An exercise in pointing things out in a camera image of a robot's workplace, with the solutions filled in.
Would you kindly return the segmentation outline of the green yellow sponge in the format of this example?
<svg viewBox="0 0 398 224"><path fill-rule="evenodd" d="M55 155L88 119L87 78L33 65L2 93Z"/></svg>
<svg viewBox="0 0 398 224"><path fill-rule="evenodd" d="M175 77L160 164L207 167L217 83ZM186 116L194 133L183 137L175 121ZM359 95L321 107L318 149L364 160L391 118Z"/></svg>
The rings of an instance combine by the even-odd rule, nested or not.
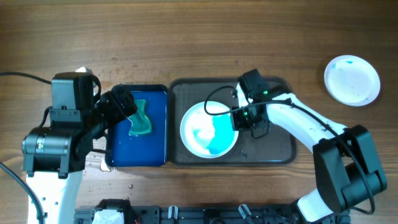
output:
<svg viewBox="0 0 398 224"><path fill-rule="evenodd" d="M130 136L140 136L149 134L152 132L152 123L148 116L146 115L146 100L134 100L137 111L128 117L131 122L131 127L129 129Z"/></svg>

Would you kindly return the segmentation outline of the white plate blue stain front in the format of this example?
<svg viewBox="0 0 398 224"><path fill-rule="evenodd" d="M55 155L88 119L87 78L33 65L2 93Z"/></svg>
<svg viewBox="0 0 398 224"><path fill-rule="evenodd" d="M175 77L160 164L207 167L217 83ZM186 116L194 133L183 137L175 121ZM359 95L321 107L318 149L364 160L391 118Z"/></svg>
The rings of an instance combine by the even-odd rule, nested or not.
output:
<svg viewBox="0 0 398 224"><path fill-rule="evenodd" d="M217 101L200 102L189 108L180 123L183 145L204 159L214 159L229 152L236 144L239 132L233 129L230 114L220 114L228 110Z"/></svg>

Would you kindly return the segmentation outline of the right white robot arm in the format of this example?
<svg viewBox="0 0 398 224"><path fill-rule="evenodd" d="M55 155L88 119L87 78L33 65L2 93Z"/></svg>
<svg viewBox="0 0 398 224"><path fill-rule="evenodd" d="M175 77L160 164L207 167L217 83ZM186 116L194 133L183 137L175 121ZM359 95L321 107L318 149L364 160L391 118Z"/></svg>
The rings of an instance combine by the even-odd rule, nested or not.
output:
<svg viewBox="0 0 398 224"><path fill-rule="evenodd" d="M372 215L375 195L387 179L371 133L363 126L348 128L305 106L284 88L233 87L238 106L231 111L234 127L275 124L312 152L316 189L292 207L292 223L315 223L356 210Z"/></svg>

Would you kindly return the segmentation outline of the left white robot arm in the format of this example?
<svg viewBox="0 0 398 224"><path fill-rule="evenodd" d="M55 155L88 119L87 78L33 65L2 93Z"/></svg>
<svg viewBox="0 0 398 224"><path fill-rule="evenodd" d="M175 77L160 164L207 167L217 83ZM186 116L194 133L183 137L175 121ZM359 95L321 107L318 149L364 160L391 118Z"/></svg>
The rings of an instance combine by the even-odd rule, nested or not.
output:
<svg viewBox="0 0 398 224"><path fill-rule="evenodd" d="M52 105L40 124L22 141L23 170L33 196L28 223L73 223L76 199L93 141L137 111L124 85L94 91L99 79L90 72L56 74L51 84Z"/></svg>

